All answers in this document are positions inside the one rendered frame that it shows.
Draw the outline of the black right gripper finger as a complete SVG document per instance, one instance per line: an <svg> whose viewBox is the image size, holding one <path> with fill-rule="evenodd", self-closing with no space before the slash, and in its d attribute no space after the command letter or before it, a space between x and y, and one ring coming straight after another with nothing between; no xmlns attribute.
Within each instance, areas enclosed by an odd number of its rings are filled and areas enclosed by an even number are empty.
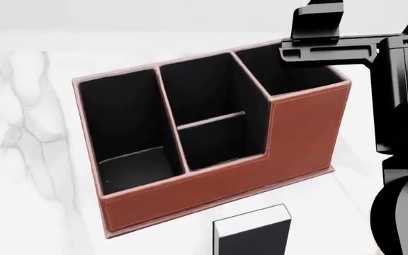
<svg viewBox="0 0 408 255"><path fill-rule="evenodd" d="M310 0L293 13L293 44L337 44L344 14L343 0Z"/></svg>
<svg viewBox="0 0 408 255"><path fill-rule="evenodd" d="M280 58L294 65L349 65L370 66L377 57L378 35L344 36L340 38L308 38L283 40Z"/></svg>

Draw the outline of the black rectangular box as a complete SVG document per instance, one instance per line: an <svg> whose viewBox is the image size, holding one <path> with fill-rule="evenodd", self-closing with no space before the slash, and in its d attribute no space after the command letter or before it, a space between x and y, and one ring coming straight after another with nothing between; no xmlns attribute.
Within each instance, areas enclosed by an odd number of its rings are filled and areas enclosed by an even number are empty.
<svg viewBox="0 0 408 255"><path fill-rule="evenodd" d="M283 204L216 220L212 255L285 255L291 221Z"/></svg>

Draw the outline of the brown leather desk caddy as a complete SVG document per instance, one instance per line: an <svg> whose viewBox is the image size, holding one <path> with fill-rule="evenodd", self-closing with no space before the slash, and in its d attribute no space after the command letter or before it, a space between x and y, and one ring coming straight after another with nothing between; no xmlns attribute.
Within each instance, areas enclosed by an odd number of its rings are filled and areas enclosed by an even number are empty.
<svg viewBox="0 0 408 255"><path fill-rule="evenodd" d="M107 237L329 173L351 88L278 42L72 84Z"/></svg>

